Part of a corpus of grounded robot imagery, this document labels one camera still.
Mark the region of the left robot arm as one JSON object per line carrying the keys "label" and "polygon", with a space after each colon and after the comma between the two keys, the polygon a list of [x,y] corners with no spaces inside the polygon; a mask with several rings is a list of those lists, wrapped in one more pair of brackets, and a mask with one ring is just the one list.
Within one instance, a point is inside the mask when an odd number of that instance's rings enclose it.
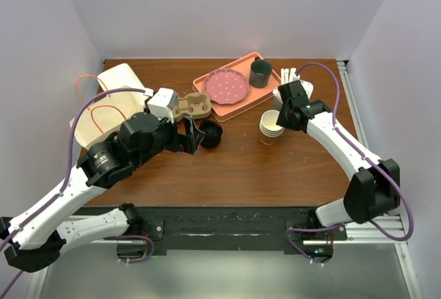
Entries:
{"label": "left robot arm", "polygon": [[1,218],[1,250],[8,264],[33,273],[92,241],[139,237],[145,221],[131,203],[83,220],[69,218],[162,151],[194,154],[205,135],[192,116],[183,120],[185,133],[180,134],[177,125],[166,118],[145,112],[135,114],[123,121],[118,131],[93,144],[68,172],[68,178],[28,211],[14,218]]}

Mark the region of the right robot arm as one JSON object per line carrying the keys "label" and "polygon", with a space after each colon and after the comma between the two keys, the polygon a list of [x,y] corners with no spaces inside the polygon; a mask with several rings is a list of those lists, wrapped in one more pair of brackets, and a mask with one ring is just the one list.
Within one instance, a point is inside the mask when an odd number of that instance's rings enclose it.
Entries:
{"label": "right robot arm", "polygon": [[276,124],[318,141],[350,180],[343,198],[317,207],[316,216],[307,221],[311,237],[324,238],[332,225],[363,224],[400,206],[395,188],[400,184],[400,169],[393,159],[384,161],[366,149],[324,102],[309,100],[300,81],[281,85],[278,91],[282,107]]}

